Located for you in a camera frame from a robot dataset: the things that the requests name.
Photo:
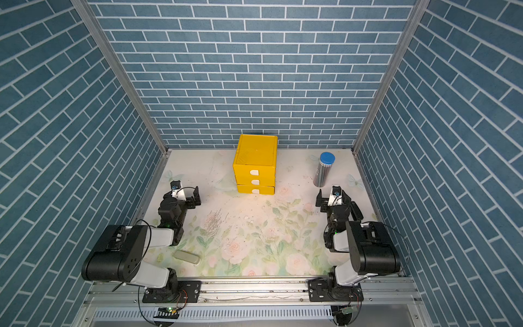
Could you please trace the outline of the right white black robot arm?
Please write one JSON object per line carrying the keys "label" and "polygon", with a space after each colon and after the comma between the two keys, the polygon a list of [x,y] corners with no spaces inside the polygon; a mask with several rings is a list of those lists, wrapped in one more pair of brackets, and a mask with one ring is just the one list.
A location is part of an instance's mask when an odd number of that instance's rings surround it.
{"label": "right white black robot arm", "polygon": [[364,222],[359,206],[341,187],[333,186],[328,197],[319,192],[315,205],[327,215],[325,247],[349,254],[349,261],[330,272],[332,286],[354,287],[371,277],[400,272],[400,256],[385,225]]}

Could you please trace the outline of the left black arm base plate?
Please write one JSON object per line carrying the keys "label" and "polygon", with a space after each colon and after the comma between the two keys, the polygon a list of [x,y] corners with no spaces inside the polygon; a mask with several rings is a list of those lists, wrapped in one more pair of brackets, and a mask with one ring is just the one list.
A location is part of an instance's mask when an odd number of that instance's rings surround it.
{"label": "left black arm base plate", "polygon": [[163,288],[148,288],[142,298],[143,303],[197,303],[202,282],[199,280],[168,283]]}

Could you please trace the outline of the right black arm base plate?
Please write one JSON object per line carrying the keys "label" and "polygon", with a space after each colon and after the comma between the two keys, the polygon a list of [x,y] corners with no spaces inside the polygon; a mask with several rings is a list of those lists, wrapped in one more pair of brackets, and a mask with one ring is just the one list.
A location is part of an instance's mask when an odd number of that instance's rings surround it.
{"label": "right black arm base plate", "polygon": [[339,286],[324,278],[310,279],[307,282],[311,302],[362,302],[360,286]]}

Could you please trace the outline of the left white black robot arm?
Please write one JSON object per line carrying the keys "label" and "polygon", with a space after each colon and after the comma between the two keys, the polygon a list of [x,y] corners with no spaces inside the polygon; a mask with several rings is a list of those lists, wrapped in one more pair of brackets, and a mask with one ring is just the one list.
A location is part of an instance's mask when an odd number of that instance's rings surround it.
{"label": "left white black robot arm", "polygon": [[183,236],[183,224],[190,209],[202,203],[198,187],[184,187],[181,181],[170,183],[158,214],[158,227],[143,221],[134,226],[109,225],[85,259],[81,275],[86,281],[114,281],[147,289],[175,291],[177,273],[144,261],[152,248],[177,246]]}

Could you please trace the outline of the yellow three-drawer cabinet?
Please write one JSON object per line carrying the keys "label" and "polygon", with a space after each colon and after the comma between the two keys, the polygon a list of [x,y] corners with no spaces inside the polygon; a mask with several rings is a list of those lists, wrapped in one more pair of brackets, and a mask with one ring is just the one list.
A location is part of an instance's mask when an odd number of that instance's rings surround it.
{"label": "yellow three-drawer cabinet", "polygon": [[277,146],[276,136],[241,135],[233,161],[239,193],[275,194]]}

